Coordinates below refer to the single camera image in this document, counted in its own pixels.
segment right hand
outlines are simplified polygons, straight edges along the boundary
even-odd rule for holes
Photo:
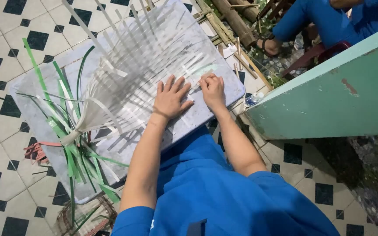
[[[208,77],[201,77],[199,85],[202,88],[204,101],[213,113],[216,113],[220,109],[227,110],[222,76],[217,77],[212,73]]]

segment left hand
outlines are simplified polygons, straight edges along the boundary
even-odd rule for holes
[[[184,78],[183,76],[180,77],[176,83],[173,84],[175,78],[174,75],[171,75],[165,85],[160,81],[157,87],[153,115],[162,117],[166,122],[180,115],[194,104],[193,101],[185,101],[181,104],[181,100],[189,91],[191,84],[186,83],[185,86],[180,89],[181,84],[184,82]]]

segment green wall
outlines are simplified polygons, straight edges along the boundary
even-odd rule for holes
[[[273,90],[245,114],[269,139],[378,134],[378,33]]]

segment blue sleeve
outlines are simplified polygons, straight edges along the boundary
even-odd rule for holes
[[[153,216],[154,209],[147,206],[126,209],[116,217],[111,236],[147,236]]]
[[[364,0],[367,7],[374,7],[378,5],[378,0]]]
[[[249,175],[248,178],[276,202],[281,210],[289,214],[308,231],[313,232],[312,235],[339,235],[325,214],[279,174],[258,171]]]

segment plastic bottle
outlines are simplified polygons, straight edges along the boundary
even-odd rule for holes
[[[246,107],[253,106],[256,103],[260,102],[260,100],[262,100],[263,97],[264,97],[264,95],[263,95],[262,92],[254,93],[254,94],[250,95],[250,97],[246,98],[246,100],[244,100],[244,105]]]

